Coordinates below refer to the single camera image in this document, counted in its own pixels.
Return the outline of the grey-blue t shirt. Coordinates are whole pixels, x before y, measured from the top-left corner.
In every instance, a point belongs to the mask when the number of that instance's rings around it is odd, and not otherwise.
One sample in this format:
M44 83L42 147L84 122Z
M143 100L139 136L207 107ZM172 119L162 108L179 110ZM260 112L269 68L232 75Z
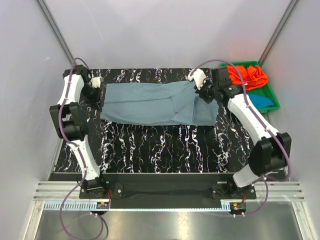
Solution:
M219 106L204 102L194 87L189 81L110 83L100 118L138 126L213 126Z

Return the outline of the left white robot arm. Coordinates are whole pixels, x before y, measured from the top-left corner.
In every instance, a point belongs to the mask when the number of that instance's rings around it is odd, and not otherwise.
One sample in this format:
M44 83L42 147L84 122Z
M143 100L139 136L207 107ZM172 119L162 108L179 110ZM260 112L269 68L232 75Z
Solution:
M93 77L82 64L65 70L62 76L62 95L58 103L49 108L54 128L58 137L70 147L80 166L80 197L103 198L108 193L108 186L91 151L88 122L80 106L80 98L83 97L90 108L102 110L102 79Z

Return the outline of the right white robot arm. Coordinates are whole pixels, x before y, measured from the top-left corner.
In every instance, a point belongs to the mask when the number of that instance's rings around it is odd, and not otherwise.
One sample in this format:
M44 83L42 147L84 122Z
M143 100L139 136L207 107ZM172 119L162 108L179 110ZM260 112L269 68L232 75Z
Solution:
M199 68L193 69L187 79L195 82L195 92L206 103L217 101L226 104L254 144L247 165L235 172L221 190L216 191L217 194L241 198L255 181L289 166L292 143L290 135L280 133L263 118L247 95L246 88L241 84L232 84L227 67L212 69L211 77L207 77Z

